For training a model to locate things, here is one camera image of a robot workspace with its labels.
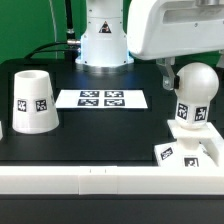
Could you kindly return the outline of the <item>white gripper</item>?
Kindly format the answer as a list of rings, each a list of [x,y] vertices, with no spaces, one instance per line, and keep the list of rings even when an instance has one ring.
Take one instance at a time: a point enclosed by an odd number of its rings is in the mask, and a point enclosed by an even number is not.
[[[224,69],[224,0],[132,0],[127,44],[134,57],[157,59],[168,91],[179,88],[175,56],[220,50]]]

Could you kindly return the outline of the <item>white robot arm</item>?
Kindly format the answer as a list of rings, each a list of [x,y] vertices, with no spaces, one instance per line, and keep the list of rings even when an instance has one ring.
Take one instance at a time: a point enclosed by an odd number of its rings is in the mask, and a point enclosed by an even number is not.
[[[82,69],[111,71],[135,58],[156,60],[163,87],[175,88],[175,58],[224,50],[224,0],[86,0],[87,28],[81,37]]]

